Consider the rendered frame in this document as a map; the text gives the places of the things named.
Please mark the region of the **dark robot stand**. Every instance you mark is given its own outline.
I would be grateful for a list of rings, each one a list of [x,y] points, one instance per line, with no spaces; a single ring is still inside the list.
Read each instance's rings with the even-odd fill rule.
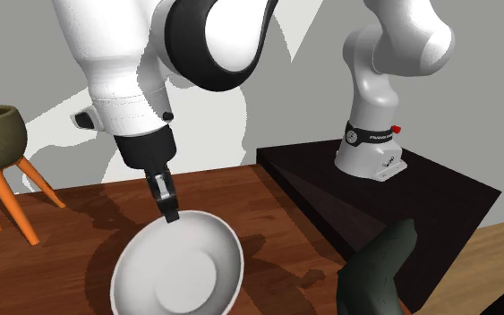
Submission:
[[[386,226],[411,218],[413,252],[395,276],[399,298],[419,311],[501,192],[421,157],[385,182],[357,178],[334,164],[339,140],[261,148],[256,161],[344,259]]]

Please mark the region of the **white bowl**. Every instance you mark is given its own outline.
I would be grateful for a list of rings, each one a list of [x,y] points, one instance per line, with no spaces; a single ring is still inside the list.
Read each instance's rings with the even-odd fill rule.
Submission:
[[[243,282],[235,231],[208,212],[182,210],[137,233],[119,256],[110,284],[114,315],[227,315]]]

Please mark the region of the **dark green curved object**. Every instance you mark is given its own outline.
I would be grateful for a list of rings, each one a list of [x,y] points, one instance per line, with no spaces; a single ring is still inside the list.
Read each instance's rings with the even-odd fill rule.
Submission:
[[[406,315],[394,277],[414,250],[412,218],[387,226],[337,273],[337,315]]]

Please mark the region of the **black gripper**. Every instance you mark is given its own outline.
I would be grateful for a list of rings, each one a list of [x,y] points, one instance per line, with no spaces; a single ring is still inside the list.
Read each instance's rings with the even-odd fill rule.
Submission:
[[[135,136],[115,136],[115,143],[124,163],[146,171],[146,180],[158,208],[168,223],[179,219],[175,184],[167,163],[176,154],[172,129],[166,125],[155,132]]]

